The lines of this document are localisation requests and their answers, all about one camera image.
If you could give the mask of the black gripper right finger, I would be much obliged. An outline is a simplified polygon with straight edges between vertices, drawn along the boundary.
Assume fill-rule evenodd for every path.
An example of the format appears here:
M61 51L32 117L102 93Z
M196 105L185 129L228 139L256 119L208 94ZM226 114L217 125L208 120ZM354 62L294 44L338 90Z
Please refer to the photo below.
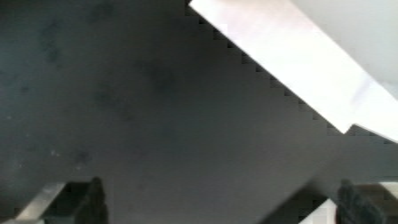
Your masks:
M327 199L299 224L398 224L398 181L341 181L338 198Z

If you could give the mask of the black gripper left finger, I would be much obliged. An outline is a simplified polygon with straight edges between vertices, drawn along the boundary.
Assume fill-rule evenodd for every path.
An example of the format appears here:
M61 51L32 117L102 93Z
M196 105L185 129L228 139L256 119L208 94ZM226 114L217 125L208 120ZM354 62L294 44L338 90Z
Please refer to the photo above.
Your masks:
M109 224L102 179L47 184L13 224Z

